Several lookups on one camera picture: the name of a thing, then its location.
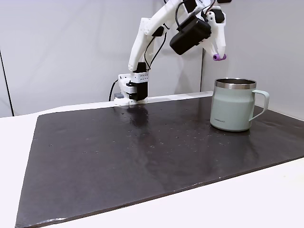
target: stainless steel rim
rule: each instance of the stainless steel rim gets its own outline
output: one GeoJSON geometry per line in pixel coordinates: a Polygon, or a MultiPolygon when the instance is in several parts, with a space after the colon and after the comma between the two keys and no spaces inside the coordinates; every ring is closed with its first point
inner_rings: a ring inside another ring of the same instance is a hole
{"type": "Polygon", "coordinates": [[[243,78],[219,78],[215,80],[216,87],[224,89],[255,89],[257,82],[243,78]]]}

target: dark slate board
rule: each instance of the dark slate board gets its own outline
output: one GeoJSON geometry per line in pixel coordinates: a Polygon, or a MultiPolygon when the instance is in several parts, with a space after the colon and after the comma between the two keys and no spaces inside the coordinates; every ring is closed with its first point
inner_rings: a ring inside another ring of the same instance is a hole
{"type": "Polygon", "coordinates": [[[40,116],[16,227],[79,219],[304,157],[304,122],[267,111],[250,131],[229,133],[210,126],[210,106],[207,97],[40,116]]]}

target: pale green mug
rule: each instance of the pale green mug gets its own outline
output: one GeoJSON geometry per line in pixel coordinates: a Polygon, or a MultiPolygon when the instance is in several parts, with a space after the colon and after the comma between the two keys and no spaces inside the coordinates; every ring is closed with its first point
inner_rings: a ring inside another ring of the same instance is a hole
{"type": "Polygon", "coordinates": [[[220,78],[215,80],[212,96],[210,123],[225,131],[241,132],[251,127],[253,119],[268,109],[269,93],[256,90],[257,83],[241,78],[220,78]],[[253,117],[255,95],[265,97],[263,111],[253,117]]]}

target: gray wall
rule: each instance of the gray wall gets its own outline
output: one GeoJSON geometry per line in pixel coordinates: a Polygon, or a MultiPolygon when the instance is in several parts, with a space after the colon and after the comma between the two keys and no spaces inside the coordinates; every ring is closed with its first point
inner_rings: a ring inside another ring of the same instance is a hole
{"type": "Polygon", "coordinates": [[[0,117],[7,116],[12,116],[12,113],[10,110],[10,101],[5,85],[2,63],[0,60],[0,117]]]}
{"type": "Polygon", "coordinates": [[[304,1],[233,0],[222,9],[228,59],[205,56],[201,89],[220,77],[253,79],[270,94],[270,109],[304,120],[304,1]]]}
{"type": "MultiPolygon", "coordinates": [[[[0,0],[0,46],[15,113],[107,101],[113,81],[129,72],[141,17],[163,5],[163,0],[0,0]]],[[[202,49],[176,55],[169,46],[175,29],[152,65],[149,96],[200,90],[202,49]]]]}

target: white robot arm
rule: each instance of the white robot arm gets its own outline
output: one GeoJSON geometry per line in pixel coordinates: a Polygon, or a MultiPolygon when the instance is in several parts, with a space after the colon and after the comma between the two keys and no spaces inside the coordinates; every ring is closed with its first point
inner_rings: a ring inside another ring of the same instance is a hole
{"type": "Polygon", "coordinates": [[[212,0],[212,3],[211,0],[169,0],[152,18],[141,19],[129,60],[128,67],[131,73],[118,76],[121,94],[115,94],[115,104],[132,105],[147,102],[155,38],[165,36],[166,39],[167,30],[175,22],[178,24],[178,34],[172,38],[170,46],[177,54],[182,55],[193,46],[202,45],[215,61],[226,59],[226,15],[220,6],[214,6],[214,3],[215,0],[212,0]],[[179,24],[178,18],[183,14],[187,14],[188,18],[179,24]]]}

